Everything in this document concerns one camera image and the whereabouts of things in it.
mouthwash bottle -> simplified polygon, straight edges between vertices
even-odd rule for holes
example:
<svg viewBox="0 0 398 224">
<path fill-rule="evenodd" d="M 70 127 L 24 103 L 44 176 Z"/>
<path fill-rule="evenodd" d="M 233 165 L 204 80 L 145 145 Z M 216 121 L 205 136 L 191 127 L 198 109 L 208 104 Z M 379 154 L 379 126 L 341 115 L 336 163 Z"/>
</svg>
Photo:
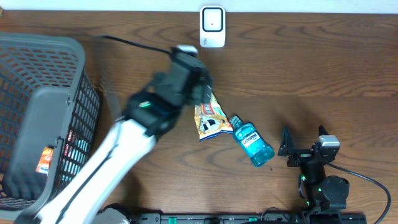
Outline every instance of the mouthwash bottle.
<svg viewBox="0 0 398 224">
<path fill-rule="evenodd" d="M 233 116 L 229 122 L 234 129 L 235 141 L 250 157 L 255 167 L 264 165 L 275 156 L 273 148 L 263 140 L 252 123 L 243 124 L 238 116 Z"/>
</svg>

white backdrop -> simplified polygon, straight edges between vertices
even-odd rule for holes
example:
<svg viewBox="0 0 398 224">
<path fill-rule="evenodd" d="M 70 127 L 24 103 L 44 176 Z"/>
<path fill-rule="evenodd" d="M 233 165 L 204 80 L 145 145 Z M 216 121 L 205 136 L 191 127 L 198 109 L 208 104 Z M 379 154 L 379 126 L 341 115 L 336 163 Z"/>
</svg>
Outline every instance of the white backdrop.
<svg viewBox="0 0 398 224">
<path fill-rule="evenodd" d="M 0 0 L 3 9 L 183 11 L 218 4 L 228 12 L 398 13 L 398 0 Z"/>
</svg>

basket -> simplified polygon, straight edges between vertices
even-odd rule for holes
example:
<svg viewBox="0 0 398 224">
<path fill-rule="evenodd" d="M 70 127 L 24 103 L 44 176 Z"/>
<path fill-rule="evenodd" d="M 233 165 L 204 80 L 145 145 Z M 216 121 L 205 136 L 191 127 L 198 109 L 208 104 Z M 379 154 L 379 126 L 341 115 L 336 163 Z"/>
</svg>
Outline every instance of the basket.
<svg viewBox="0 0 398 224">
<path fill-rule="evenodd" d="M 0 218 L 38 210 L 87 161 L 100 99 L 84 64 L 73 39 L 0 33 Z M 45 147 L 48 175 L 36 172 Z"/>
</svg>

wooden surface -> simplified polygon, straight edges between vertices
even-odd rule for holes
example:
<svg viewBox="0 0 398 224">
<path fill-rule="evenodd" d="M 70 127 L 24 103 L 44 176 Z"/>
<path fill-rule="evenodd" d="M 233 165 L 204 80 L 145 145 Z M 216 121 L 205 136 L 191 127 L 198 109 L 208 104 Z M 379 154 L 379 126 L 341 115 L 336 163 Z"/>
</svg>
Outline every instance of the wooden surface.
<svg viewBox="0 0 398 224">
<path fill-rule="evenodd" d="M 350 14 L 227 14 L 222 49 L 199 47 L 215 79 L 214 92 L 228 116 L 252 121 L 275 150 L 288 124 L 298 146 L 310 147 L 317 127 L 341 141 L 336 165 L 382 182 L 393 202 L 384 223 L 398 222 L 398 16 Z M 121 104 L 169 60 L 97 34 L 167 48 L 199 46 L 199 14 L 172 12 L 4 11 L 1 31 L 76 38 L 86 70 L 98 83 L 108 73 Z M 101 113 L 96 145 L 110 124 Z M 193 108 L 141 159 L 111 194 L 119 202 L 165 213 L 261 213 L 268 207 L 299 210 L 299 169 L 275 157 L 254 168 L 230 135 L 199 142 Z M 386 206 L 376 185 L 326 167 L 349 180 L 349 212 L 373 223 Z"/>
</svg>

basket bottom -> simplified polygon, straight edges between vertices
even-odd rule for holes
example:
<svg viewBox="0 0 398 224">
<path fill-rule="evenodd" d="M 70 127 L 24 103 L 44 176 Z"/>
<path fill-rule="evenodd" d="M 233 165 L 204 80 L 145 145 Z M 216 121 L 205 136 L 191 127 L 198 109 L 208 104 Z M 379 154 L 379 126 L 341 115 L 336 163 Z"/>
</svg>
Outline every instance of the basket bottom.
<svg viewBox="0 0 398 224">
<path fill-rule="evenodd" d="M 7 197 L 37 200 L 42 194 L 47 174 L 35 170 L 44 148 L 57 146 L 68 96 L 68 88 L 43 87 L 29 99 L 2 182 Z M 53 161 L 52 166 L 56 165 L 57 161 Z"/>
</svg>

